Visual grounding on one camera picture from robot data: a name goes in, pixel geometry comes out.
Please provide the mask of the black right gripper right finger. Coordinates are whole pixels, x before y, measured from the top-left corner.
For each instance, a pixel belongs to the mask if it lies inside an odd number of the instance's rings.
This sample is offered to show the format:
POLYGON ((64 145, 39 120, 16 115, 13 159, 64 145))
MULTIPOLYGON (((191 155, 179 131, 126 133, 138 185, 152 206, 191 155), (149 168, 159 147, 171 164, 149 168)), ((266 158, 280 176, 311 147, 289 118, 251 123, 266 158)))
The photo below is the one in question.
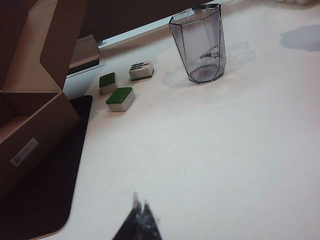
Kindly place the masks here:
POLYGON ((147 200, 143 202, 143 210, 137 223, 137 240, 162 240, 156 219, 147 200))

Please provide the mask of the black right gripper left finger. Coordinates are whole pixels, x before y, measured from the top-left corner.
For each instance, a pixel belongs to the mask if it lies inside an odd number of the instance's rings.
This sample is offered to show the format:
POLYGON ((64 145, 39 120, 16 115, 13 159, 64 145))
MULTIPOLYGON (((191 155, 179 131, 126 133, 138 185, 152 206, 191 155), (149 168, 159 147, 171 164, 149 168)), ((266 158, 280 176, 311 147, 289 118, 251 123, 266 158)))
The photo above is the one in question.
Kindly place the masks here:
POLYGON ((133 193, 132 208, 113 237, 113 240, 134 240, 139 226, 140 216, 142 214, 142 204, 138 193, 133 193))

